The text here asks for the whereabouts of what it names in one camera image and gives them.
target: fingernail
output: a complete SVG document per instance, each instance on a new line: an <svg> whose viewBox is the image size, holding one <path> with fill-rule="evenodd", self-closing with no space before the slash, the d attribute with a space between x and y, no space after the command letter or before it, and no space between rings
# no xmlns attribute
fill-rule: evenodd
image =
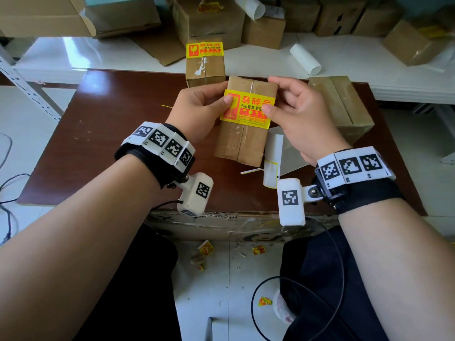
<svg viewBox="0 0 455 341"><path fill-rule="evenodd" d="M226 104L231 104L232 103L232 96L230 94L227 94L223 97L223 100Z"/></svg>
<svg viewBox="0 0 455 341"><path fill-rule="evenodd" d="M272 109L270 104L262 104L262 111L268 113Z"/></svg>

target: forearm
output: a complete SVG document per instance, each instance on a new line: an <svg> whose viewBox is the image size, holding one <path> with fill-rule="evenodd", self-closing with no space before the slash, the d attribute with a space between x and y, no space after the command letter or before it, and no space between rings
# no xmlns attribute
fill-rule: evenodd
<svg viewBox="0 0 455 341"><path fill-rule="evenodd" d="M368 296L390 341L455 335L455 251L401 199L340 215Z"/></svg>
<svg viewBox="0 0 455 341"><path fill-rule="evenodd" d="M127 155L0 248L2 337L71 339L159 189L149 169Z"/></svg>

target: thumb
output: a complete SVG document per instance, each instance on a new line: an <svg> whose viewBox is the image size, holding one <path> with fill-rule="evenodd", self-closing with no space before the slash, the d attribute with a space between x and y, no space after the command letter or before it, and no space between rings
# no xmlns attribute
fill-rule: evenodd
<svg viewBox="0 0 455 341"><path fill-rule="evenodd" d="M287 114L286 111L270 104L262 104L262 112L281 127L289 120L289 114Z"/></svg>
<svg viewBox="0 0 455 341"><path fill-rule="evenodd" d="M211 113L213 113L216 116L219 116L220 114L225 112L231 106L231 104L232 96L228 94L207 106L210 109Z"/></svg>

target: person's left thumb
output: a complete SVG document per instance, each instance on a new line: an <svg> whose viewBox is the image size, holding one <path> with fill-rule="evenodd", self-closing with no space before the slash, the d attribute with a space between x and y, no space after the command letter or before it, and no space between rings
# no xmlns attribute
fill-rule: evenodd
<svg viewBox="0 0 455 341"><path fill-rule="evenodd" d="M208 105L210 112L218 116L225 112L232 104L232 96L227 94L224 97L219 98L217 101Z"/></svg>

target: pant leg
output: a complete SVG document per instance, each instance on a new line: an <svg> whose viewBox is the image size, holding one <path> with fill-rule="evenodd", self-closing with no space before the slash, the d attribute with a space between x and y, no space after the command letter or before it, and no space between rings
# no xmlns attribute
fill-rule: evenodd
<svg viewBox="0 0 455 341"><path fill-rule="evenodd" d="M177 262L171 241L142 225L117 272L74 341L110 337L180 341L171 273Z"/></svg>

